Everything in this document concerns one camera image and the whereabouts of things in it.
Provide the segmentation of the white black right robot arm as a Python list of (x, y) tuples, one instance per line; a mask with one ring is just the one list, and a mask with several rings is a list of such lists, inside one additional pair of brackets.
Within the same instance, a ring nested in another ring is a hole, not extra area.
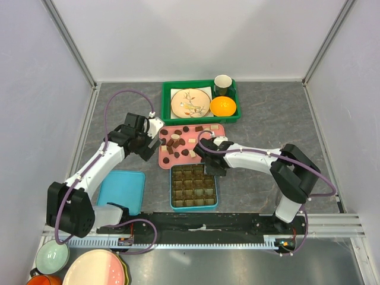
[(277, 233), (287, 233), (301, 206), (309, 198), (320, 169), (295, 145), (283, 148), (260, 149), (244, 147), (231, 141), (216, 144), (201, 140), (200, 156), (206, 162), (206, 171), (216, 176), (226, 175), (227, 169), (249, 169), (271, 175), (282, 193), (272, 218)]

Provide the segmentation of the pink chocolate tray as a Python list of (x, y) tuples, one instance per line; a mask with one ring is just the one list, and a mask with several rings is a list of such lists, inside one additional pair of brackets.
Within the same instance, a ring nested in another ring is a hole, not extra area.
[[(188, 126), (189, 132), (183, 132)], [(198, 135), (202, 131), (214, 132), (216, 136), (225, 136), (224, 127), (219, 123), (198, 125), (166, 126), (159, 133), (159, 166), (169, 170), (172, 166), (200, 163), (201, 157), (194, 152), (198, 143)]]

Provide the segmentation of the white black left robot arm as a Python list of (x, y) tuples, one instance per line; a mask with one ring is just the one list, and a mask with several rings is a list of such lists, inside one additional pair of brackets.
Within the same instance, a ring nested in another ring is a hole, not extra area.
[(114, 167), (134, 153), (148, 161), (160, 145), (157, 132), (110, 132), (92, 158), (65, 182), (47, 190), (46, 223), (54, 228), (55, 241), (63, 245), (74, 236), (83, 238), (93, 228), (111, 227), (125, 233), (130, 219), (120, 204), (93, 206), (91, 198)]

